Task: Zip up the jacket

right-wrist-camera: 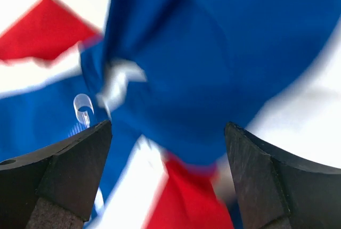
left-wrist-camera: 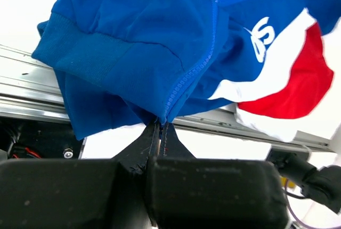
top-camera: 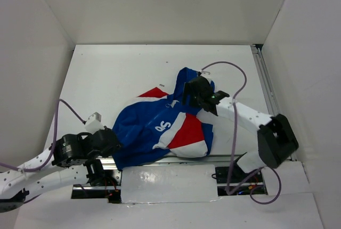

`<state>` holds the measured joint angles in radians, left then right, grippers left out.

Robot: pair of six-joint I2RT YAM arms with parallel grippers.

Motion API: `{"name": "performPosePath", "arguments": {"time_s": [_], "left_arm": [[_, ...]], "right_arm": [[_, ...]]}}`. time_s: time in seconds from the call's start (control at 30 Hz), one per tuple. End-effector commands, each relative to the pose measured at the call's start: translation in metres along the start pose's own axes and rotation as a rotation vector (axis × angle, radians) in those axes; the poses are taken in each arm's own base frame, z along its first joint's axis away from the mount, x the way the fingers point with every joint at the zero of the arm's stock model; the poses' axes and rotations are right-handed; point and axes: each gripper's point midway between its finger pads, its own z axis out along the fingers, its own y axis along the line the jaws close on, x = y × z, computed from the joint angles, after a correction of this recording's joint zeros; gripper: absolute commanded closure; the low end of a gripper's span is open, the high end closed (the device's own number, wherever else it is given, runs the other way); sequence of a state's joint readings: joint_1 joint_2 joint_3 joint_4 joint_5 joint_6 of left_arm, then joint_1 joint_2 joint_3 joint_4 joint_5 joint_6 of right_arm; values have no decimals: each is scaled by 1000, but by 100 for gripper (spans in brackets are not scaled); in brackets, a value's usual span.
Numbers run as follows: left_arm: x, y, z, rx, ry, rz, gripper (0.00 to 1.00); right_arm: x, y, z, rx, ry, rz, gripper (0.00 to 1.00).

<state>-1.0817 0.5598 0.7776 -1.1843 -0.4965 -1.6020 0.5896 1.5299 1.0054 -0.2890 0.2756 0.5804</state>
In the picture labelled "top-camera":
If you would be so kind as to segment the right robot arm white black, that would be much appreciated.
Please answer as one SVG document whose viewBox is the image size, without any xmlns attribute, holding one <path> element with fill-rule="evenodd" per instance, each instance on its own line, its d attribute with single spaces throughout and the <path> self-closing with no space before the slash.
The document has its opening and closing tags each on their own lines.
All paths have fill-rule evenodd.
<svg viewBox="0 0 341 229">
<path fill-rule="evenodd" d="M 299 148 L 286 116 L 259 112 L 226 92 L 215 92 L 210 81 L 203 76 L 184 84 L 182 103 L 230 119 L 236 127 L 240 126 L 257 137 L 257 149 L 246 152 L 233 162 L 232 175 L 238 182 L 245 182 L 251 172 L 259 168 L 278 168 Z"/>
</svg>

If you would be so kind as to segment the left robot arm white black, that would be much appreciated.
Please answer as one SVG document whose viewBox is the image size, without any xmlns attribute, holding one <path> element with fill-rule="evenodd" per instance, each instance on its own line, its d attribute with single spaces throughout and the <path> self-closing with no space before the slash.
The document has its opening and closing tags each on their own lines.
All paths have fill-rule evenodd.
<svg viewBox="0 0 341 229">
<path fill-rule="evenodd" d="M 105 172 L 100 158 L 121 148 L 116 134 L 106 127 L 95 133 L 66 134 L 37 157 L 1 173 L 1 212 L 65 186 L 101 185 Z"/>
</svg>

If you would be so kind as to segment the blue white red jacket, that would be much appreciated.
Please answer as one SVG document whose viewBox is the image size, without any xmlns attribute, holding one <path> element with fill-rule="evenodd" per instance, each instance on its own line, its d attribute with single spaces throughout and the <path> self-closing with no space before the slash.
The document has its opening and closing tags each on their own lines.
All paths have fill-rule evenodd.
<svg viewBox="0 0 341 229">
<path fill-rule="evenodd" d="M 112 128 L 122 144 L 112 155 L 118 170 L 151 163 L 169 153 L 180 158 L 210 154 L 213 126 L 199 120 L 199 108 L 181 103 L 185 83 L 197 75 L 196 71 L 183 68 L 173 93 L 155 87 L 121 110 Z"/>
</svg>

